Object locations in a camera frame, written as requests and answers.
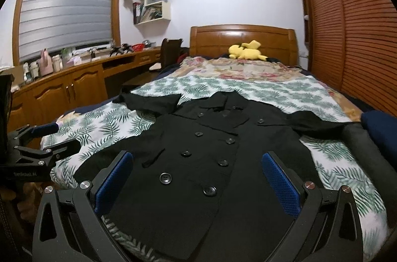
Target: cabinet door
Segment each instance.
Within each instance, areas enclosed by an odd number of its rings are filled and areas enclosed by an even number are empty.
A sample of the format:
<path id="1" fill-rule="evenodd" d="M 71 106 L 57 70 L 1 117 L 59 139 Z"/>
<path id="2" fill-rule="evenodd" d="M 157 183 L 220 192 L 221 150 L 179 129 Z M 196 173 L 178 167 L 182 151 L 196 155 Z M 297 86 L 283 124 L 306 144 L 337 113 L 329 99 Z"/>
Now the cabinet door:
<path id="1" fill-rule="evenodd" d="M 102 65 L 76 71 L 71 76 L 71 93 L 76 107 L 97 104 L 108 98 Z"/>
<path id="2" fill-rule="evenodd" d="M 24 95 L 13 97 L 7 131 L 14 131 L 26 124 L 34 124 L 28 116 L 29 113 L 29 105 Z"/>
<path id="3" fill-rule="evenodd" d="M 72 108 L 68 79 L 69 76 L 63 76 L 32 89 L 38 124 L 50 123 Z"/>

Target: metal screw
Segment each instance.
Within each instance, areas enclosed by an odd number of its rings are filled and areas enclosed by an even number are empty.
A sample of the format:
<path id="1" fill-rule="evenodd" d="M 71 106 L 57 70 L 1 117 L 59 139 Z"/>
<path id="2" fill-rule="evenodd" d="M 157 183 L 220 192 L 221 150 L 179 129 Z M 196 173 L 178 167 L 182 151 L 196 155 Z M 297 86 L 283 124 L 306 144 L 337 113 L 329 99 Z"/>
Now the metal screw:
<path id="1" fill-rule="evenodd" d="M 54 190 L 53 186 L 47 186 L 47 187 L 44 189 L 44 192 L 45 192 L 46 194 L 49 194 L 49 193 L 51 193 L 53 190 Z"/>
<path id="2" fill-rule="evenodd" d="M 83 181 L 83 182 L 80 184 L 80 188 L 81 188 L 81 189 L 87 189 L 88 187 L 90 187 L 90 185 L 91 185 L 91 183 L 90 183 L 88 180 L 86 180 L 86 181 Z"/>
<path id="3" fill-rule="evenodd" d="M 346 185 L 343 185 L 343 186 L 342 186 L 342 190 L 343 190 L 345 193 L 350 193 L 350 192 L 351 192 L 351 188 L 350 188 L 349 186 L 346 186 Z"/>
<path id="4" fill-rule="evenodd" d="M 316 185 L 312 181 L 307 181 L 306 183 L 304 183 L 304 186 L 307 189 L 314 189 Z"/>

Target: yellow plush toy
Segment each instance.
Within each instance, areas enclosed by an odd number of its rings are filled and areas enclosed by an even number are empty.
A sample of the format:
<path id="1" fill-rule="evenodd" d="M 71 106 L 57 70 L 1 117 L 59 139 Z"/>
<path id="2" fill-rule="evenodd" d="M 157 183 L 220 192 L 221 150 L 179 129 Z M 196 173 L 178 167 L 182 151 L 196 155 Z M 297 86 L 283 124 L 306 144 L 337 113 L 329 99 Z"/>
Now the yellow plush toy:
<path id="1" fill-rule="evenodd" d="M 258 48 L 261 43 L 252 41 L 251 43 L 243 43 L 241 45 L 233 45 L 229 47 L 229 57 L 232 59 L 261 59 L 266 61 L 267 57 L 261 55 L 261 51 Z"/>

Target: bed sheet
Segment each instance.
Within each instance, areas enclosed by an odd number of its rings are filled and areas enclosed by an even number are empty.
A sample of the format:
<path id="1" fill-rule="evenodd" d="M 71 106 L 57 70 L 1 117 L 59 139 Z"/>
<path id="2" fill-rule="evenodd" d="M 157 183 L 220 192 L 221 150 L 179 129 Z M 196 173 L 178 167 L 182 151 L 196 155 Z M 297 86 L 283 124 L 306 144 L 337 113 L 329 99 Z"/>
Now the bed sheet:
<path id="1" fill-rule="evenodd" d="M 143 96 L 180 93 L 182 103 L 194 98 L 211 96 L 217 91 L 233 90 L 247 99 L 275 105 L 286 113 L 310 110 L 325 120 L 349 121 L 327 90 L 313 77 L 300 77 L 288 82 L 245 82 L 195 75 L 168 76 L 145 84 L 133 93 Z M 61 121 L 63 125 L 59 132 L 43 138 L 42 147 L 72 138 L 81 142 L 81 151 L 59 161 L 51 172 L 53 181 L 69 188 L 77 187 L 73 174 L 86 159 L 122 138 L 139 135 L 154 123 L 155 118 L 131 111 L 124 104 L 108 103 L 82 115 L 70 113 Z M 378 191 L 342 142 L 320 141 L 308 137 L 303 137 L 301 141 L 311 150 L 325 188 L 339 189 L 341 185 L 352 188 L 363 230 L 364 260 L 370 260 L 381 247 L 388 232 L 386 209 Z M 121 245 L 141 258 L 139 252 L 143 250 L 143 255 L 146 256 L 150 248 L 121 233 L 115 225 L 106 221 L 110 232 Z M 155 257 L 155 251 L 150 252 L 149 256 Z"/>
<path id="2" fill-rule="evenodd" d="M 245 59 L 205 59 L 204 57 L 187 57 L 171 76 L 198 75 L 205 78 L 222 78 L 244 80 L 248 82 L 271 81 L 285 82 L 306 76 L 300 68 L 289 68 L 282 63 Z M 362 111 L 344 95 L 321 83 L 328 94 L 339 104 L 352 121 L 360 121 Z"/>

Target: brown chair back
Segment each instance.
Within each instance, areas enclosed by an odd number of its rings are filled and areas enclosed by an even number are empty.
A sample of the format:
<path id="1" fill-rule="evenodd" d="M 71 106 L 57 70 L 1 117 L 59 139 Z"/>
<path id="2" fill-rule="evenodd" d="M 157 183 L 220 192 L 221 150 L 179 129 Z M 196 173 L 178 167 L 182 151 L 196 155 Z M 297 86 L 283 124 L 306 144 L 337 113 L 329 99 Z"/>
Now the brown chair back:
<path id="1" fill-rule="evenodd" d="M 164 38 L 160 49 L 160 63 L 162 69 L 176 63 L 181 53 L 182 42 L 183 39 Z"/>

